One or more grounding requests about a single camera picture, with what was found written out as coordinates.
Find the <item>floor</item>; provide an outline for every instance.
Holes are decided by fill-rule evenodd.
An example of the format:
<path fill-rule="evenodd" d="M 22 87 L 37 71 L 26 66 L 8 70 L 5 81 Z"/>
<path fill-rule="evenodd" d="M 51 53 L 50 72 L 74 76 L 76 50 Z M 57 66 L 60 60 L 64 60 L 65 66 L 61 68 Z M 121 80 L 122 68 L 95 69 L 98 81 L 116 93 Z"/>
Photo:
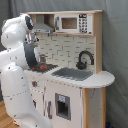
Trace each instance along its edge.
<path fill-rule="evenodd" d="M 4 102 L 0 102 L 0 128 L 18 128 L 13 119 L 7 115 Z"/>

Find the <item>microwave door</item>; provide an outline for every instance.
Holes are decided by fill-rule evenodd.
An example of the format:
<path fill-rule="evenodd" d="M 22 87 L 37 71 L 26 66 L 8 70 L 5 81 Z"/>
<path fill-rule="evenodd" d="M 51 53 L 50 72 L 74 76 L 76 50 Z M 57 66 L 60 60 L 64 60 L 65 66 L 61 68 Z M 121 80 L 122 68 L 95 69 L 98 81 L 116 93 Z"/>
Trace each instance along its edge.
<path fill-rule="evenodd" d="M 78 14 L 61 14 L 56 17 L 58 24 L 57 32 L 79 33 L 79 15 Z"/>

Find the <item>microwave window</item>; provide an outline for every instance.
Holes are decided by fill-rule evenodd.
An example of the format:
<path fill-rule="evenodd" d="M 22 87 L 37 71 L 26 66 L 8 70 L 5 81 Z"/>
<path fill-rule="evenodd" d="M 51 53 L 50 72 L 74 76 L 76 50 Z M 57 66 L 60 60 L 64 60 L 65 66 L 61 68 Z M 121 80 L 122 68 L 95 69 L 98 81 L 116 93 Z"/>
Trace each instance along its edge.
<path fill-rule="evenodd" d="M 77 18 L 61 18 L 62 29 L 77 29 Z"/>

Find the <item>tile backsplash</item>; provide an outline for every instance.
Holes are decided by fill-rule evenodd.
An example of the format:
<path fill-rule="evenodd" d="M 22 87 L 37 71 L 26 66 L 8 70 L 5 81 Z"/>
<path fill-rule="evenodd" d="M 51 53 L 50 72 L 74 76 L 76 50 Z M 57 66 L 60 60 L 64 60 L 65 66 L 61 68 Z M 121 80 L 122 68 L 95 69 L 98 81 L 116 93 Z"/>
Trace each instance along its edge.
<path fill-rule="evenodd" d="M 76 68 L 79 53 L 89 51 L 94 56 L 94 37 L 76 35 L 37 35 L 39 38 L 40 54 L 45 54 L 46 63 Z M 82 62 L 87 61 L 87 70 L 94 71 L 94 65 L 88 55 L 82 56 Z"/>

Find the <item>countertop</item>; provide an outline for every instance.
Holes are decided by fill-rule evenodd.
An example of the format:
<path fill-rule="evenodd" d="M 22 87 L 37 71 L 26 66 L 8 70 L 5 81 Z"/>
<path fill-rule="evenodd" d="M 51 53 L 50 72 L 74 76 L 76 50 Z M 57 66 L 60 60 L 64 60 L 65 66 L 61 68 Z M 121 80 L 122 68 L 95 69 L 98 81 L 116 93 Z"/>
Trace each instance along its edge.
<path fill-rule="evenodd" d="M 102 88 L 102 87 L 106 87 L 111 85 L 114 80 L 115 77 L 114 75 L 112 75 L 111 73 L 107 72 L 107 71 L 101 71 L 98 74 L 93 74 L 90 77 L 88 77 L 87 79 L 85 79 L 84 81 L 75 81 L 75 80 L 71 80 L 71 79 L 66 79 L 66 78 L 61 78 L 61 77 L 56 77 L 56 76 L 52 76 L 51 74 L 59 69 L 61 69 L 62 67 L 56 67 L 46 73 L 38 73 L 38 72 L 34 72 L 34 71 L 28 71 L 25 70 L 25 73 L 28 74 L 33 74 L 33 75 L 38 75 L 40 77 L 42 77 L 42 79 L 45 80 L 52 80 L 52 81 L 59 81 L 59 82 L 64 82 L 76 87 L 82 87 L 82 88 Z"/>

